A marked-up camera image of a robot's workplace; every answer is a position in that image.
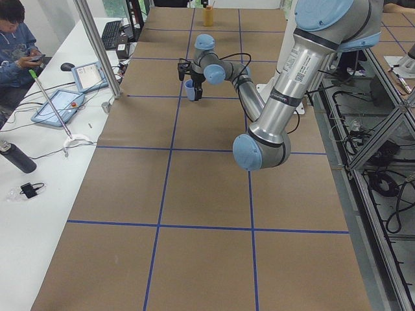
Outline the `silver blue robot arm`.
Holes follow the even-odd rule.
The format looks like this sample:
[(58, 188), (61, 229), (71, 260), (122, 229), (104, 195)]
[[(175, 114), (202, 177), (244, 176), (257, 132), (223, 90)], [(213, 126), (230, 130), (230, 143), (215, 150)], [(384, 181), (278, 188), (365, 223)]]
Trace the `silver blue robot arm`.
[(382, 1), (298, 1), (294, 9), (294, 44), (266, 100), (261, 98), (247, 68), (221, 60), (215, 40), (197, 36), (190, 75), (199, 100), (203, 81), (232, 83), (251, 120), (246, 133), (233, 142), (237, 164), (254, 171), (286, 162), (291, 143), (285, 130), (323, 61), (336, 52), (359, 51), (379, 42)]

